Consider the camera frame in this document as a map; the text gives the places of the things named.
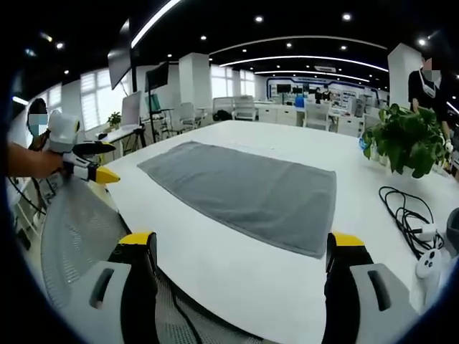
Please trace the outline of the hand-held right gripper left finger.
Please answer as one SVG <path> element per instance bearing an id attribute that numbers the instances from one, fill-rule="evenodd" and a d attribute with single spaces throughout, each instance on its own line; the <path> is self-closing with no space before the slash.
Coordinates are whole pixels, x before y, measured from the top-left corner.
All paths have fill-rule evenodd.
<path id="1" fill-rule="evenodd" d="M 83 343 L 158 343 L 155 232 L 123 237 L 71 286 L 61 310 Z"/>

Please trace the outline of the person's left hand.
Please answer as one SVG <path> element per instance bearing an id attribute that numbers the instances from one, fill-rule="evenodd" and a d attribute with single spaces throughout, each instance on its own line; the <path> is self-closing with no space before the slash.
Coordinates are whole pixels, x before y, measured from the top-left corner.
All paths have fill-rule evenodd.
<path id="1" fill-rule="evenodd" d="M 47 178 L 53 173 L 59 172 L 66 174 L 68 170 L 60 154 L 54 153 L 50 150 L 41 151 L 38 155 L 39 161 L 37 163 L 37 177 Z"/>

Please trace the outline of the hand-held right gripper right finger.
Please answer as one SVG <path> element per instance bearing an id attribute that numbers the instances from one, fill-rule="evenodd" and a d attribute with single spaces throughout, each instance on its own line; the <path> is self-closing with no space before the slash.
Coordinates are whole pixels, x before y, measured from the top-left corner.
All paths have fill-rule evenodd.
<path id="1" fill-rule="evenodd" d="M 418 318 L 404 283 L 350 234 L 328 235 L 324 295 L 324 343 L 394 343 Z"/>

